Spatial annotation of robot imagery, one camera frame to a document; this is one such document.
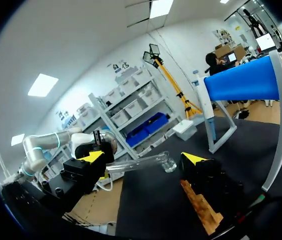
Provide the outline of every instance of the ceiling light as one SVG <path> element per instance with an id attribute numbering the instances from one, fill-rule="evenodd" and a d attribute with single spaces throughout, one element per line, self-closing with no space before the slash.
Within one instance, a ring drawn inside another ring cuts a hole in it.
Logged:
<path id="1" fill-rule="evenodd" d="M 150 19 L 167 15 L 170 12 L 173 0 L 157 0 L 152 2 Z"/>
<path id="2" fill-rule="evenodd" d="M 40 73 L 27 93 L 28 96 L 45 97 L 59 79 Z"/>
<path id="3" fill-rule="evenodd" d="M 14 146 L 14 145 L 22 143 L 22 140 L 23 140 L 24 137 L 25 137 L 24 133 L 22 133 L 20 135 L 13 136 L 11 138 L 11 146 Z"/>

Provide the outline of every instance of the black table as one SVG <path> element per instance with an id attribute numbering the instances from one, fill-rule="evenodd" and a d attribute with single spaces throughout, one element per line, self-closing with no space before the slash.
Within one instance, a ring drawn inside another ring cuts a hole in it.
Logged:
<path id="1" fill-rule="evenodd" d="M 244 191 L 260 189 L 266 180 L 276 151 L 279 125 L 235 120 L 237 130 L 215 153 L 209 152 L 204 124 L 188 141 L 171 136 L 147 156 L 169 151 L 178 168 L 165 173 L 161 166 L 126 172 L 120 198 L 116 235 L 133 238 L 195 237 L 206 239 L 207 234 L 180 185 L 179 160 L 182 152 L 222 162 L 227 174 L 242 181 Z M 217 136 L 228 129 L 223 117 L 215 120 Z M 282 167 L 269 189 L 271 196 L 282 196 Z M 255 221 L 262 229 L 278 206 L 271 204 Z"/>

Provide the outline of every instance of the yellow tripod stand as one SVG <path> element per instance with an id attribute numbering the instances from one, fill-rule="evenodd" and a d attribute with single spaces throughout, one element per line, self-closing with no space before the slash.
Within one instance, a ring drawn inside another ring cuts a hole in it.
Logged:
<path id="1" fill-rule="evenodd" d="M 167 79 L 170 81 L 170 83 L 172 84 L 174 90 L 177 92 L 177 96 L 182 100 L 184 107 L 185 107 L 185 116 L 186 118 L 190 118 L 192 116 L 194 116 L 195 114 L 201 114 L 202 111 L 200 108 L 198 108 L 196 105 L 194 105 L 190 100 L 187 100 L 187 98 L 185 97 L 185 95 L 183 94 L 183 92 L 181 91 L 179 85 L 176 83 L 176 81 L 173 79 L 173 77 L 171 76 L 171 74 L 168 72 L 168 70 L 166 69 L 165 66 L 163 66 L 158 59 L 155 59 L 155 62 L 158 64 L 158 66 L 160 67 L 160 69 L 164 72 L 165 76 L 167 77 Z"/>

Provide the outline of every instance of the floor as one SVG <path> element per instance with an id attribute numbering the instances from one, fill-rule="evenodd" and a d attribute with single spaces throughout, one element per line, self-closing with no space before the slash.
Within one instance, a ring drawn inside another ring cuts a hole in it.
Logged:
<path id="1" fill-rule="evenodd" d="M 235 104 L 226 107 L 229 114 L 238 110 Z M 273 107 L 266 107 L 264 101 L 253 102 L 249 107 L 249 116 L 247 120 L 264 123 L 280 124 L 280 103 L 274 102 Z M 216 116 L 222 116 L 222 112 L 215 111 Z M 100 190 L 89 195 L 83 196 L 76 204 L 70 215 L 80 222 L 89 224 L 106 224 L 116 222 L 120 203 L 123 179 L 118 179 L 113 184 L 113 190 L 110 192 Z M 114 227 L 110 227 L 112 235 L 115 232 Z"/>

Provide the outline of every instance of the blue storage box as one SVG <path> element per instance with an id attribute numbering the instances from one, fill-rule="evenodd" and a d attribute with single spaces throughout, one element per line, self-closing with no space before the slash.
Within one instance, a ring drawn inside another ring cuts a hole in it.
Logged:
<path id="1" fill-rule="evenodd" d="M 129 132 L 129 134 L 126 136 L 126 142 L 130 147 L 133 147 L 134 145 L 145 139 L 147 136 L 149 136 L 149 133 L 145 130 L 143 123 L 136 129 Z"/>
<path id="2" fill-rule="evenodd" d="M 158 112 L 144 122 L 144 128 L 149 134 L 152 134 L 168 122 L 167 116 L 162 112 Z"/>

